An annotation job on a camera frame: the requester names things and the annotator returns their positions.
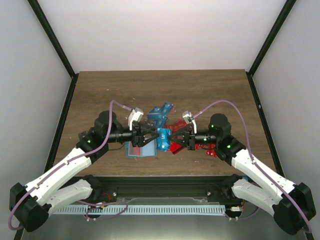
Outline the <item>teal leather card holder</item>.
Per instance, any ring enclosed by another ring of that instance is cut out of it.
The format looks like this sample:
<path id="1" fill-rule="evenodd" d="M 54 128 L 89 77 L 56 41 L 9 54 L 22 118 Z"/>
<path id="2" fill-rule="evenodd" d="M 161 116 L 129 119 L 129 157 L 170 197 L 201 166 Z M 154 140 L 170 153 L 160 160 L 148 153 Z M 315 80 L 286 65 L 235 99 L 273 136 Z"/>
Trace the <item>teal leather card holder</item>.
<path id="1" fill-rule="evenodd" d="M 155 157 L 158 155 L 157 147 L 154 148 L 153 145 L 150 143 L 144 147 L 140 147 L 140 156 L 128 156 L 128 147 L 133 146 L 131 142 L 126 142 L 124 147 L 126 151 L 127 158 L 144 158 L 144 157 Z"/>

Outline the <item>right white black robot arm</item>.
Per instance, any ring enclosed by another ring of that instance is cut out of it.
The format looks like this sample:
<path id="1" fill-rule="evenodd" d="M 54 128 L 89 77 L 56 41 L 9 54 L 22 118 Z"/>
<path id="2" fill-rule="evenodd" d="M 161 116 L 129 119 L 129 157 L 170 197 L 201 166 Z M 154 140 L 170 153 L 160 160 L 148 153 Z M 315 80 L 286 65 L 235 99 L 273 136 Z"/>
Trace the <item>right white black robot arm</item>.
<path id="1" fill-rule="evenodd" d="M 213 114 L 206 130 L 198 130 L 191 113 L 184 114 L 186 127 L 171 134 L 168 139 L 188 150 L 196 145 L 214 144 L 217 157 L 241 171 L 252 181 L 233 175 L 222 188 L 223 198 L 229 202 L 248 201 L 270 214 L 287 234 L 303 230 L 311 232 L 310 220 L 316 215 L 311 189 L 304 183 L 296 184 L 279 175 L 258 160 L 249 149 L 231 134 L 231 124 L 221 113 Z"/>

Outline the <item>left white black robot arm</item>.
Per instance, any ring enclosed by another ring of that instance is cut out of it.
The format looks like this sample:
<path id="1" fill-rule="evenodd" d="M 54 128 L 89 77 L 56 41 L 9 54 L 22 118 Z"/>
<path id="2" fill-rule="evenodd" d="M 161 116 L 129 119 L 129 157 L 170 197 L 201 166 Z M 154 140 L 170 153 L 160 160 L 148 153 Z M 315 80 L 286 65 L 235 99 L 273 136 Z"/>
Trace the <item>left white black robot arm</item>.
<path id="1" fill-rule="evenodd" d="M 68 187 L 64 185 L 106 154 L 110 143 L 131 142 L 132 146 L 141 148 L 158 138 L 160 134 L 154 126 L 140 121 L 142 115 L 139 108 L 133 109 L 128 116 L 128 126 L 124 127 L 114 112 L 101 112 L 94 126 L 79 134 L 79 142 L 65 158 L 27 184 L 13 185 L 9 192 L 9 228 L 32 232 L 60 208 L 86 199 L 97 202 L 102 189 L 93 176 L 86 176 Z M 19 221 L 17 228 L 12 225 L 13 218 Z"/>

